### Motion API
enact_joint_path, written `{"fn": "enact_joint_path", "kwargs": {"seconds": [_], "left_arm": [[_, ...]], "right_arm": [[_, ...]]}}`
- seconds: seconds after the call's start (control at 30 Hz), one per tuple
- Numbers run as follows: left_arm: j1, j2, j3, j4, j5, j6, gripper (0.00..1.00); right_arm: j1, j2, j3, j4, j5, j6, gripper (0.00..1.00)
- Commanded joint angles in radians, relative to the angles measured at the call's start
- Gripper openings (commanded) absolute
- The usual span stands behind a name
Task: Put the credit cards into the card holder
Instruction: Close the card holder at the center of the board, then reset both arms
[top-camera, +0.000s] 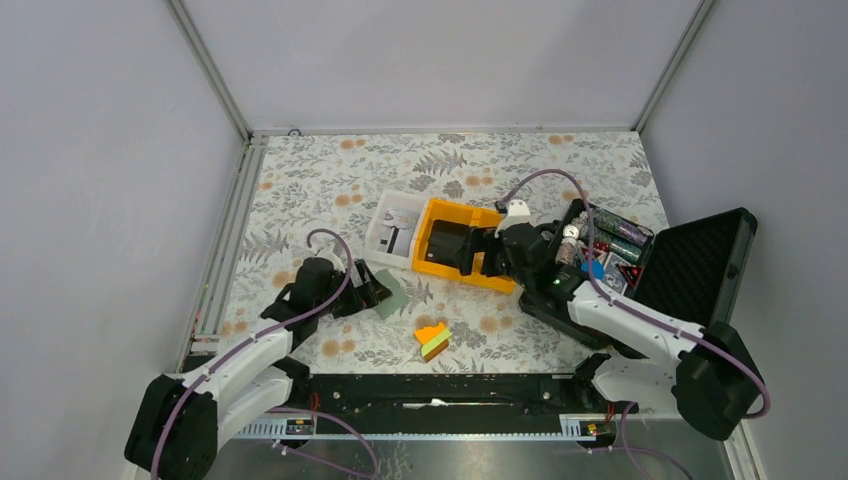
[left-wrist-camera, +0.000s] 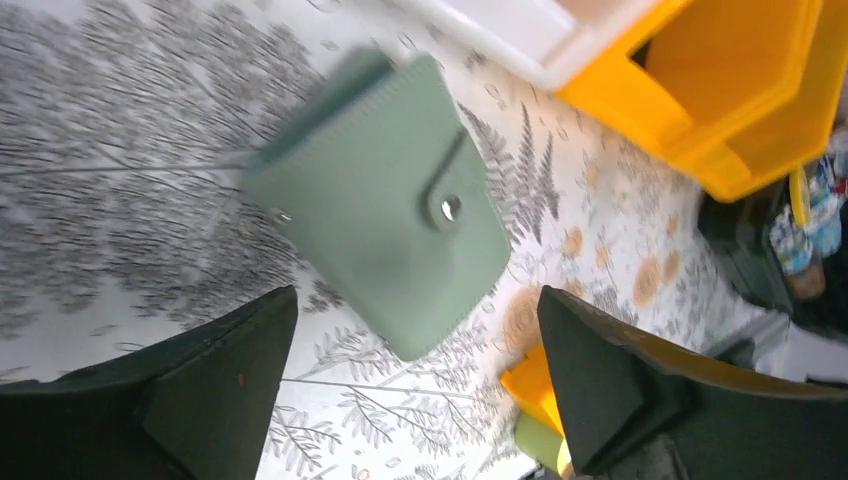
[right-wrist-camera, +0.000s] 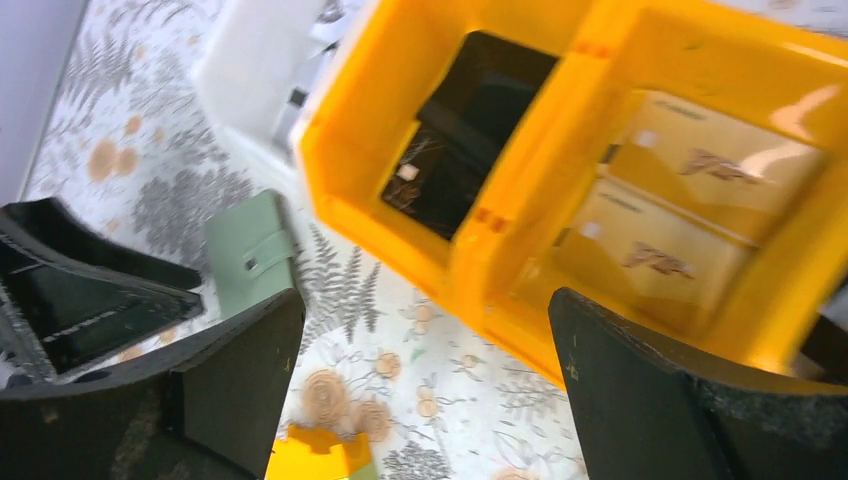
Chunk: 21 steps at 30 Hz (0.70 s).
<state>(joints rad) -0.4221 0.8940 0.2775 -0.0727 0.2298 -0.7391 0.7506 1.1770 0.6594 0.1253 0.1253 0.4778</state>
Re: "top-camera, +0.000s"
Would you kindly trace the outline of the yellow plastic divided bin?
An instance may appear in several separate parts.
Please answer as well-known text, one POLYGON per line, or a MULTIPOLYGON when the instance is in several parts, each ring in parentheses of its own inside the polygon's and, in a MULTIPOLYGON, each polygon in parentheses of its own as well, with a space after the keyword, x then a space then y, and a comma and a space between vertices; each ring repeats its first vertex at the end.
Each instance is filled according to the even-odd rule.
POLYGON ((513 292, 515 281, 494 265, 494 230, 501 219, 495 210, 430 199, 412 250, 411 269, 500 293, 513 292))

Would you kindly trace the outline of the green card holder wallet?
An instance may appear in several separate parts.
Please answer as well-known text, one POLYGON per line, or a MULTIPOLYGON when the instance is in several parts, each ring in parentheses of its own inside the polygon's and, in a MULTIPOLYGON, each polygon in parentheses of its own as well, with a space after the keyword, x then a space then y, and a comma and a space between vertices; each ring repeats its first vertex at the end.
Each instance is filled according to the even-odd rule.
POLYGON ((389 296, 381 300, 374 311, 383 320, 387 320, 395 314, 400 314, 410 301, 410 297, 402 288, 401 282, 388 269, 377 271, 375 278, 388 289, 389 296))

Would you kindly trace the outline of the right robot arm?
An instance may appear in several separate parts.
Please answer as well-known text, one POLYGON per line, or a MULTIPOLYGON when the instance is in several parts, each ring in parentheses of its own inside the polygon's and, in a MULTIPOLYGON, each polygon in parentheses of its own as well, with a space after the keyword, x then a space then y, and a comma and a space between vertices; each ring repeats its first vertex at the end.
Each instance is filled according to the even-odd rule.
POLYGON ((630 262, 583 218, 469 227, 448 247, 463 276, 504 277, 523 312, 614 354, 573 386, 597 412, 610 401, 666 407, 714 440, 766 415, 772 399, 731 325, 756 222, 743 209, 647 237, 630 262))

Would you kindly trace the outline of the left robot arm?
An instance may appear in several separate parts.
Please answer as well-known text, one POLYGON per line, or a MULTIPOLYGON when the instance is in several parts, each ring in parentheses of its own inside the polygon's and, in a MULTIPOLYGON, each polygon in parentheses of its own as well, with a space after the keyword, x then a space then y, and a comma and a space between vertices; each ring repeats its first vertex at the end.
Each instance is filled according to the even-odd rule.
POLYGON ((243 342, 187 373, 149 383, 125 459, 157 479, 201 479, 219 450, 265 412, 317 408, 310 369, 291 353, 316 332, 320 318, 350 316, 391 295, 362 259, 348 268, 306 259, 243 342))

